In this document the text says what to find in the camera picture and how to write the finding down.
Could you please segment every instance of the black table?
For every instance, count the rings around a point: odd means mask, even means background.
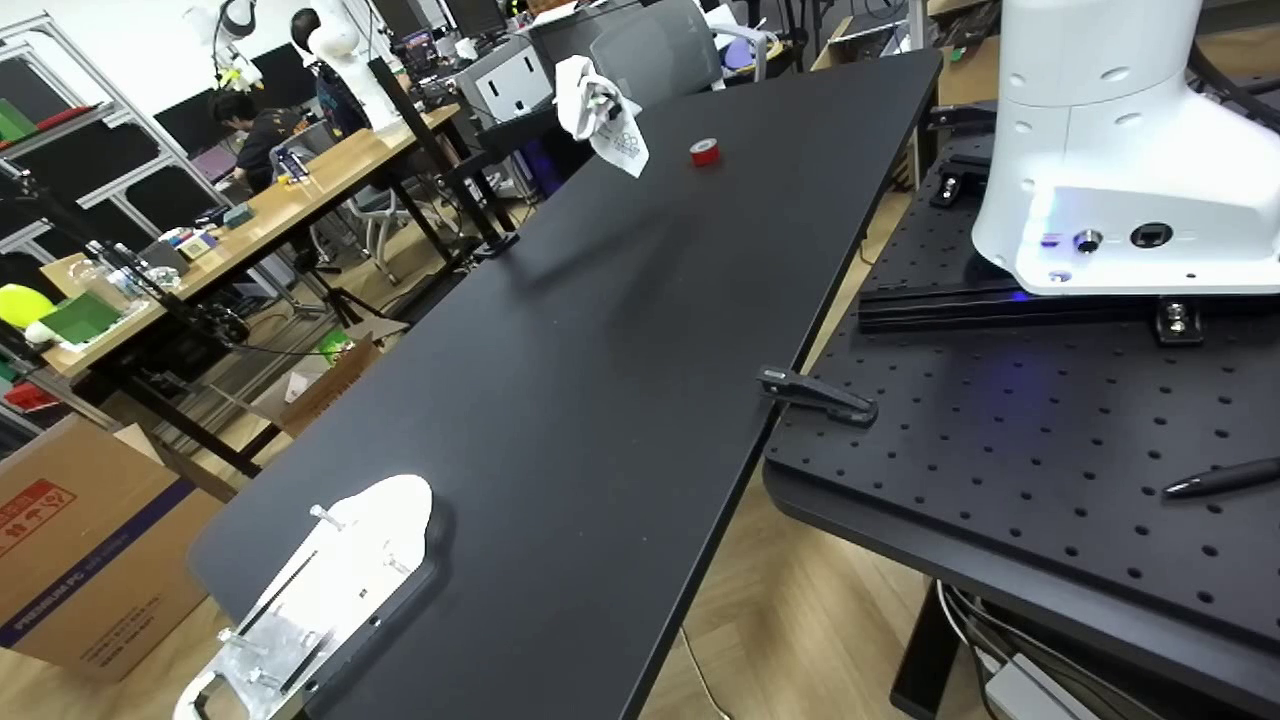
[[[334,715],[633,715],[793,367],[932,91],[938,57],[644,112],[640,181],[592,161],[202,539],[243,615],[307,504],[421,473],[435,583]],[[718,137],[724,163],[688,168]]]
[[[865,297],[999,286],[970,247],[978,210],[924,195]],[[1178,477],[1276,454],[1276,366],[1280,321],[1207,321],[1206,350],[1158,350],[1152,321],[865,331],[852,313],[815,378],[881,395],[881,420],[789,411],[767,489],[807,526],[1152,674],[1178,715],[1199,698],[1276,715],[1280,489],[1159,502]]]

